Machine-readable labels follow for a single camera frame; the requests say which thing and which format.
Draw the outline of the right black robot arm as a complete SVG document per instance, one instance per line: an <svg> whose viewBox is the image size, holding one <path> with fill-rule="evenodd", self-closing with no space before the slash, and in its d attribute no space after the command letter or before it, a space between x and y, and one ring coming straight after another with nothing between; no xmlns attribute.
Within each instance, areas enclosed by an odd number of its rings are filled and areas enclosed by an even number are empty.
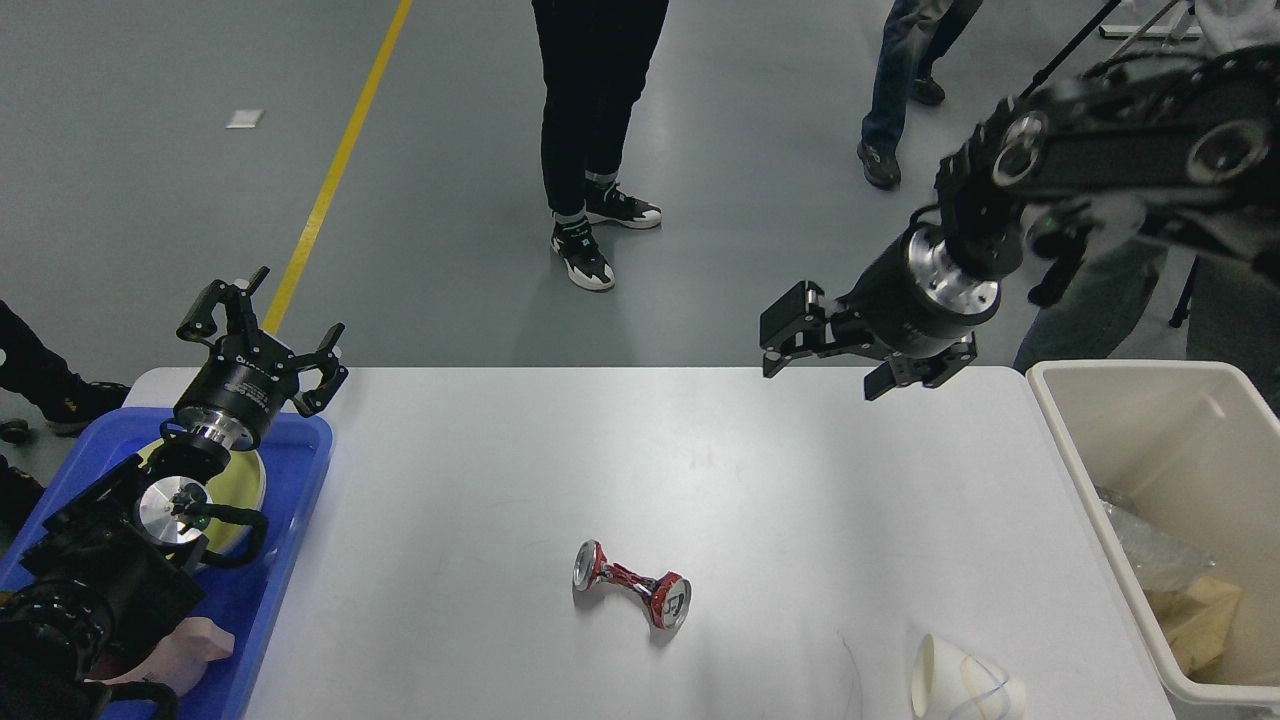
<svg viewBox="0 0 1280 720"><path fill-rule="evenodd" d="M1001 281L1021 264L1023 209L1055 224L1032 247L1053 260L1033 297L1062 297L1089 232L1134 220L1147 240L1192 249L1277 283L1277 45L1117 82L1108 64L1001 101L934 179L937 222L906 228L850 292L801 281L760 316L762 370L801 357L877 361L874 400L936 388L977 359Z"/></svg>

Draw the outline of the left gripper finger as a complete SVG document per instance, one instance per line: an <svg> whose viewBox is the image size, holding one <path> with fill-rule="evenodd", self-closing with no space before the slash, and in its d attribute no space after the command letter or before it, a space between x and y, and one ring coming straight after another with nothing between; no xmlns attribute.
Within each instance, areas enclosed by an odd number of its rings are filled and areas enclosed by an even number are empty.
<svg viewBox="0 0 1280 720"><path fill-rule="evenodd" d="M212 281L178 325L178 338L209 347L212 361L271 361L271 345L259 327L251 299L269 274L260 266L246 287Z"/></svg>
<svg viewBox="0 0 1280 720"><path fill-rule="evenodd" d="M339 388L346 383L349 369L340 363L337 350L338 340L346 331L344 323L335 323L325 333L319 347L302 355L291 357L291 373L319 370L320 382L311 389L298 391L291 396L296 411L301 416L315 416L320 414L335 397Z"/></svg>

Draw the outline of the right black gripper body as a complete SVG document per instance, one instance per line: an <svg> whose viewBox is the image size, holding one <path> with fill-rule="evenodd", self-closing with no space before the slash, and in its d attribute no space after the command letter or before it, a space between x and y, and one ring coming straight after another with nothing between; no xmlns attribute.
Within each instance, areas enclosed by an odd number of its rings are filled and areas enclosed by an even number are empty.
<svg viewBox="0 0 1280 720"><path fill-rule="evenodd" d="M895 240L840 304L887 354L931 357L995 316L1001 295L998 281L961 269L940 227L920 224Z"/></svg>

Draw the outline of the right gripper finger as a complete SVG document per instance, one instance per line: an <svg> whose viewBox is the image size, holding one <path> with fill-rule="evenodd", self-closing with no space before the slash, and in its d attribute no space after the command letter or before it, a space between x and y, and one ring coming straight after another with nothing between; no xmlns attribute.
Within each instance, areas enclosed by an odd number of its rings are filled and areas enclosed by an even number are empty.
<svg viewBox="0 0 1280 720"><path fill-rule="evenodd" d="M891 389L915 383L937 388L977 359L977 334L968 333L929 357L906 357L891 354L864 378L864 397L874 401Z"/></svg>
<svg viewBox="0 0 1280 720"><path fill-rule="evenodd" d="M876 340L856 319L844 338L835 336L836 310L824 302L822 288L812 281L799 281L785 291L759 316L759 347L764 378L776 377L791 361L803 357L856 355L876 359Z"/></svg>

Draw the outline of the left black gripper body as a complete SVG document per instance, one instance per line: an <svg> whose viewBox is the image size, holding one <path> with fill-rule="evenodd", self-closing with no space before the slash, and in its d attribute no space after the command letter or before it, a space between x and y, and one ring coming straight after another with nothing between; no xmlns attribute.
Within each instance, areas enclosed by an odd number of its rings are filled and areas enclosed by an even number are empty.
<svg viewBox="0 0 1280 720"><path fill-rule="evenodd" d="M250 451L298 387L294 372L262 370L239 355L216 355L177 401L174 419L186 432L225 450Z"/></svg>

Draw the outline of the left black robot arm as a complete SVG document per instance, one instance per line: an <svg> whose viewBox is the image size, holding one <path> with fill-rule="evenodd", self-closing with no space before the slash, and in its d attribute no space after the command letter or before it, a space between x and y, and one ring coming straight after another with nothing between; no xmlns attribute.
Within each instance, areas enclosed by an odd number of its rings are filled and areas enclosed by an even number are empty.
<svg viewBox="0 0 1280 720"><path fill-rule="evenodd" d="M65 468L3 561L3 716L99 719L115 702L155 719L237 719L256 679L332 454L317 419L349 372L343 324L298 354L265 331L246 284L214 281L177 336L209 350L157 446L90 480Z"/></svg>

